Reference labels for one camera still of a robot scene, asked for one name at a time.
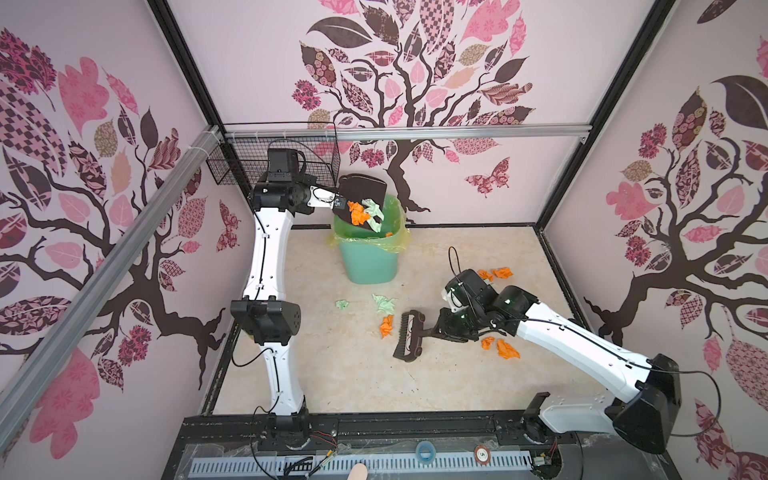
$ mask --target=butterfly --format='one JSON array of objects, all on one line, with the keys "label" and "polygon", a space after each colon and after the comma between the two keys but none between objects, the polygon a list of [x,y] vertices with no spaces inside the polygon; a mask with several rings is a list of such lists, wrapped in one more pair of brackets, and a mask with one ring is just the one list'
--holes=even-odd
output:
[{"label": "butterfly", "polygon": [[237,245],[237,234],[235,230],[240,225],[240,220],[237,219],[235,214],[230,214],[230,209],[224,202],[219,200],[219,211],[221,212],[221,220],[224,221],[224,232],[219,236],[219,240],[216,242],[216,251],[220,252],[225,248],[234,248]]},{"label": "butterfly", "polygon": [[470,185],[477,187],[478,192],[484,194],[487,198],[488,194],[493,191],[493,187],[509,188],[509,185],[507,185],[507,182],[509,182],[509,175],[505,173],[507,170],[509,170],[509,157],[498,162],[498,165],[496,165],[491,172],[490,177],[486,177],[485,175],[470,175],[464,180],[468,181]]}]

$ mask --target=trash bin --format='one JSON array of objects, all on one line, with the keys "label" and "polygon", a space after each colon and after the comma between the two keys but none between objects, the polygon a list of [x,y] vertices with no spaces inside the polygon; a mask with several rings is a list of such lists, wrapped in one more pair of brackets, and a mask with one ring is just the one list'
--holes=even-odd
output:
[{"label": "trash bin", "polygon": [[393,195],[385,197],[382,212],[384,221],[378,233],[333,218],[332,243],[339,245],[346,275],[353,283],[386,283],[397,274],[398,255],[411,237],[405,226],[406,212]]}]

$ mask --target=wall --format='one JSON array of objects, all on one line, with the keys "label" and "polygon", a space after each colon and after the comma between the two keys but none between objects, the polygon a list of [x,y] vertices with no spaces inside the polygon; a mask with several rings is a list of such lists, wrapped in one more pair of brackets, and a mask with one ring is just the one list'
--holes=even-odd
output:
[{"label": "wall", "polygon": [[[16,2],[0,38],[0,383],[205,122],[141,0]],[[3,478],[157,478],[199,412],[252,220],[204,167],[32,411]]]},{"label": "wall", "polygon": [[[768,475],[765,18],[681,2],[546,231],[601,335],[718,381],[718,424],[670,440],[683,478]],[[697,432],[717,397],[681,382],[674,431]]]},{"label": "wall", "polygon": [[[214,3],[173,8],[224,121],[339,127],[588,123],[652,4]],[[342,143],[341,171],[387,180],[416,223],[533,222],[574,143]]]}]

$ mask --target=blue ring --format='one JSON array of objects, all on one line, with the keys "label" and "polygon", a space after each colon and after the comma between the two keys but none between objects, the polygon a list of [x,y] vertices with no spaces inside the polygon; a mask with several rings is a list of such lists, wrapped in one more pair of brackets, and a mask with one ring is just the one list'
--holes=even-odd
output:
[{"label": "blue ring", "polygon": [[[429,453],[429,457],[424,458],[422,456],[423,453]],[[432,463],[432,461],[435,460],[436,455],[437,451],[435,450],[435,446],[429,440],[419,442],[416,446],[416,459],[419,460],[419,463],[422,465],[429,465]]]}]

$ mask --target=wire basket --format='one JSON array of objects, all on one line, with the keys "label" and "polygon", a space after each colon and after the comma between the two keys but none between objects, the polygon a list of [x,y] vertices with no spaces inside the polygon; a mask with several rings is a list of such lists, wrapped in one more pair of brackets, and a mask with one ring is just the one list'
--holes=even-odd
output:
[{"label": "wire basket", "polygon": [[267,150],[292,148],[304,154],[306,161],[303,158],[299,160],[300,168],[304,169],[306,165],[305,173],[317,177],[318,186],[334,188],[339,177],[341,157],[333,123],[313,122],[310,125],[312,130],[317,130],[317,135],[301,130],[293,136],[290,129],[275,129],[277,125],[285,124],[307,125],[306,122],[252,123],[248,125],[259,128],[252,137],[227,138],[228,144],[220,144],[207,161],[216,183],[240,185],[243,191],[250,193],[255,183],[263,181],[269,168]]}]

